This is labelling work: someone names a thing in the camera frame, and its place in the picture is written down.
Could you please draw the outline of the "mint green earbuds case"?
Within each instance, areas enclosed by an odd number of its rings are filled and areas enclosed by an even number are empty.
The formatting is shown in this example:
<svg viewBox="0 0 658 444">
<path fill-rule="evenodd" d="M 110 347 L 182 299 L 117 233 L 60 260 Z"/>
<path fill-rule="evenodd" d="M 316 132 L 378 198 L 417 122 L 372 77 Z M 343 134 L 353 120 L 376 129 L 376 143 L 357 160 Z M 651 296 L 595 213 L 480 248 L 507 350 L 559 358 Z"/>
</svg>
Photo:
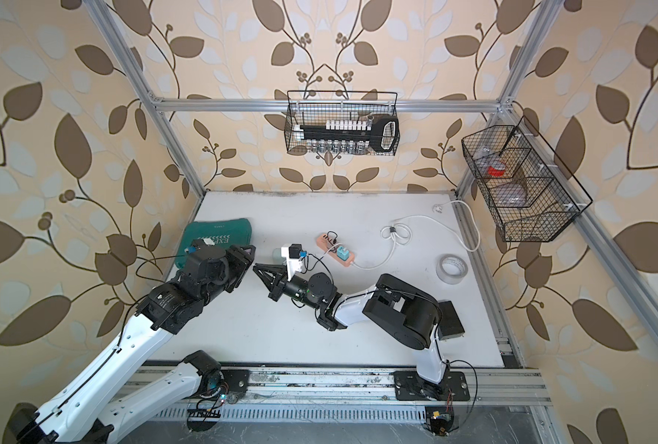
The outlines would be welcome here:
<svg viewBox="0 0 658 444">
<path fill-rule="evenodd" d="M 280 248 L 275 248 L 273 250 L 273 262 L 275 262 L 275 264 L 282 264 L 284 262 L 284 257 L 282 256 L 282 250 Z"/>
</svg>

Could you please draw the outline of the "teal usb charger adapter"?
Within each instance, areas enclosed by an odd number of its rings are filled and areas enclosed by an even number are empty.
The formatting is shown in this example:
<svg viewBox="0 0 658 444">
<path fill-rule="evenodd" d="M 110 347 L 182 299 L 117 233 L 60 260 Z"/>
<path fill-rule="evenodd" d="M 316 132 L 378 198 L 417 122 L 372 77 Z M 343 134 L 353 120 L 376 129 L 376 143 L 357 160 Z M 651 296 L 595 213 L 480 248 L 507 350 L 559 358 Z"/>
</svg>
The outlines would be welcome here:
<svg viewBox="0 0 658 444">
<path fill-rule="evenodd" d="M 350 259 L 351 251 L 349 251 L 349 249 L 345 248 L 344 246 L 339 246 L 336 249 L 336 255 L 342 261 L 347 262 Z"/>
</svg>

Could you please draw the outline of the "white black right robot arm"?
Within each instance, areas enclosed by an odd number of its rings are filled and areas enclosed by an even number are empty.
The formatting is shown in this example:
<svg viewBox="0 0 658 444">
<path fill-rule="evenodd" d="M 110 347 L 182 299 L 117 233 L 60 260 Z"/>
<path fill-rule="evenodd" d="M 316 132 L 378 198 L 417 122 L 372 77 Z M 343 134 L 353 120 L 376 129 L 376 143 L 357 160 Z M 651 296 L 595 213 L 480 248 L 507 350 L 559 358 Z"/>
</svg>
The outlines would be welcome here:
<svg viewBox="0 0 658 444">
<path fill-rule="evenodd" d="M 344 295 L 325 273 L 304 279 L 285 266 L 263 264 L 253 266 L 253 271 L 273 301 L 287 296 L 310 307 L 317 323 L 328 331 L 371 321 L 413 351 L 416 369 L 394 373 L 399 401 L 453 403 L 471 399 L 465 375 L 451 371 L 443 358 L 437 338 L 443 304 L 427 292 L 390 274 L 380 275 L 367 290 Z"/>
</svg>

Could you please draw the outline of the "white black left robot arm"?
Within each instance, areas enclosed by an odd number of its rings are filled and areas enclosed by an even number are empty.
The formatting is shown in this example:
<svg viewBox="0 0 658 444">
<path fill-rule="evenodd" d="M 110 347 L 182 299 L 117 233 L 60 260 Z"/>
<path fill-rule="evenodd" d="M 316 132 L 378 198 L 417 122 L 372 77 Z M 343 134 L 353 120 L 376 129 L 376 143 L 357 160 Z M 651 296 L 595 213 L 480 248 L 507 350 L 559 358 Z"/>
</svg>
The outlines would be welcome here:
<svg viewBox="0 0 658 444">
<path fill-rule="evenodd" d="M 142 298 L 122 331 L 70 384 L 40 407 L 18 403 L 5 443 L 117 443 L 170 405 L 191 396 L 223 401 L 221 365 L 195 351 L 166 375 L 118 398 L 153 353 L 220 294 L 233 292 L 255 259 L 252 245 L 194 240 L 184 267 Z"/>
</svg>

